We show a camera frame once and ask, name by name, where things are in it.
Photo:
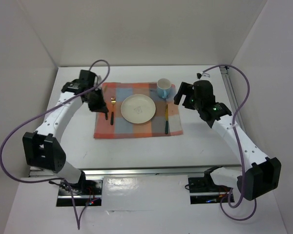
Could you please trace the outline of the gold spoon green handle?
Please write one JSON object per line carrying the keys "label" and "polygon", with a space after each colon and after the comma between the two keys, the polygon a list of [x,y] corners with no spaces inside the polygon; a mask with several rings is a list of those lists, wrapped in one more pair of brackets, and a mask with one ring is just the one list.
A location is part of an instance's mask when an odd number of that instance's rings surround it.
{"label": "gold spoon green handle", "polygon": [[109,111],[105,113],[105,119],[108,120]]}

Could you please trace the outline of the gold fork green handle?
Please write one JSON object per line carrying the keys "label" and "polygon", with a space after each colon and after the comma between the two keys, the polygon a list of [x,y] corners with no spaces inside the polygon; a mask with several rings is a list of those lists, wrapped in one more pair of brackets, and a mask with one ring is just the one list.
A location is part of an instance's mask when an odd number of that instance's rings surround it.
{"label": "gold fork green handle", "polygon": [[114,125],[114,106],[116,104],[116,97],[111,97],[111,104],[112,104],[112,111],[111,111],[111,119],[110,119],[110,125]]}

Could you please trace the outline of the light blue mug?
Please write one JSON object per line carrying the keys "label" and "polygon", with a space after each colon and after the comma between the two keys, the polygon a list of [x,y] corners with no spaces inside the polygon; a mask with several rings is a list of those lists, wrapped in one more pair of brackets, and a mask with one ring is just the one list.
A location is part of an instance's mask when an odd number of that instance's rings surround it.
{"label": "light blue mug", "polygon": [[171,88],[170,80],[162,78],[157,81],[157,94],[159,97],[166,99],[170,94]]}

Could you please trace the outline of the gold knife green handle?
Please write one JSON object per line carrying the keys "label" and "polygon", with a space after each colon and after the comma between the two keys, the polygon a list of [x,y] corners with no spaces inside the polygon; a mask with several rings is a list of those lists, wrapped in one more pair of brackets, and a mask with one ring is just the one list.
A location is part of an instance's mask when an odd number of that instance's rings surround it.
{"label": "gold knife green handle", "polygon": [[165,108],[165,134],[167,135],[168,134],[168,128],[169,128],[169,121],[168,121],[168,104],[166,105],[166,108]]}

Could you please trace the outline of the orange blue checkered cloth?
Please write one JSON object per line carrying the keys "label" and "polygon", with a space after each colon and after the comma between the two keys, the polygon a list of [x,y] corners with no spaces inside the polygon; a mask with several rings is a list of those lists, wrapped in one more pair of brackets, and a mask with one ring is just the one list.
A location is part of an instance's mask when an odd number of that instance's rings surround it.
{"label": "orange blue checkered cloth", "polygon": [[[119,83],[106,82],[103,84],[104,99],[111,117],[111,97],[116,97],[114,106],[114,125],[105,119],[103,113],[97,114],[94,130],[94,139],[119,139],[119,138],[142,138],[142,137],[168,137],[183,134],[178,106],[173,103],[176,94],[175,85],[172,85],[170,96],[162,99],[157,95],[157,85],[151,83]],[[156,105],[154,117],[142,124],[133,124],[125,120],[121,114],[122,102],[129,96],[142,94],[150,97]],[[168,104],[168,134],[165,134],[165,108]]]}

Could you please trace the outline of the cream ceramic plate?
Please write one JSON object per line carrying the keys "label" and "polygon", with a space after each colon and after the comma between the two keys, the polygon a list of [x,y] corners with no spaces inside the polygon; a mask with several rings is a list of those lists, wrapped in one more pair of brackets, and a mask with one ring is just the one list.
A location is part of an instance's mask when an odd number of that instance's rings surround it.
{"label": "cream ceramic plate", "polygon": [[127,97],[121,105],[121,114],[133,124],[142,124],[151,120],[156,112],[155,102],[148,96],[134,94]]}

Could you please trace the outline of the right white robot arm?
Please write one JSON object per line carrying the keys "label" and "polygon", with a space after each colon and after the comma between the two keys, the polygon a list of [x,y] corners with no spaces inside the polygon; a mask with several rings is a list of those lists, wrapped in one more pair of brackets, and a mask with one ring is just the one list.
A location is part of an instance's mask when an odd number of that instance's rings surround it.
{"label": "right white robot arm", "polygon": [[241,171],[215,166],[204,172],[203,185],[208,191],[219,186],[237,188],[244,199],[251,201],[277,188],[281,162],[261,151],[233,120],[230,109],[215,100],[213,86],[208,80],[194,84],[182,82],[174,97],[178,105],[196,110],[204,122],[216,131],[241,162]]}

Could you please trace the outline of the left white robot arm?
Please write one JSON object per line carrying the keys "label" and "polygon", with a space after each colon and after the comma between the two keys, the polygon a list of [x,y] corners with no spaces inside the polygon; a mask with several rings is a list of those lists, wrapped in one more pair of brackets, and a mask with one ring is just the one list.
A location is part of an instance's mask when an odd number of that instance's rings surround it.
{"label": "left white robot arm", "polygon": [[26,132],[22,138],[26,163],[66,180],[70,190],[77,195],[85,192],[89,183],[85,173],[67,161],[60,142],[70,120],[84,103],[91,112],[108,113],[101,81],[99,75],[81,70],[78,79],[62,87],[57,109],[51,111],[34,132]]}

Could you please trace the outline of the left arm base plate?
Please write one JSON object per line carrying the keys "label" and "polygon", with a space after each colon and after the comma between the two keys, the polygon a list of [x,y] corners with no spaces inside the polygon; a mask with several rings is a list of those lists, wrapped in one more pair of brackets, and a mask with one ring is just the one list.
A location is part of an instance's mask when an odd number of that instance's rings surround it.
{"label": "left arm base plate", "polygon": [[[63,182],[55,182],[58,186],[57,207],[72,207],[73,202],[68,186]],[[82,207],[88,204],[89,206],[102,205],[102,179],[87,180],[83,190],[77,190],[73,186],[72,193],[76,207]]]}

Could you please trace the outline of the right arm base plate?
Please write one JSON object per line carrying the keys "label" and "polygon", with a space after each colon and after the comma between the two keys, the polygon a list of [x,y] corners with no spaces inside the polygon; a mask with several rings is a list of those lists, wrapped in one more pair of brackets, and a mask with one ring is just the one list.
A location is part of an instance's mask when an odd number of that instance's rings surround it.
{"label": "right arm base plate", "polygon": [[209,183],[204,177],[189,177],[188,183],[184,186],[189,191],[190,203],[194,204],[216,204],[222,199],[228,201],[231,188]]}

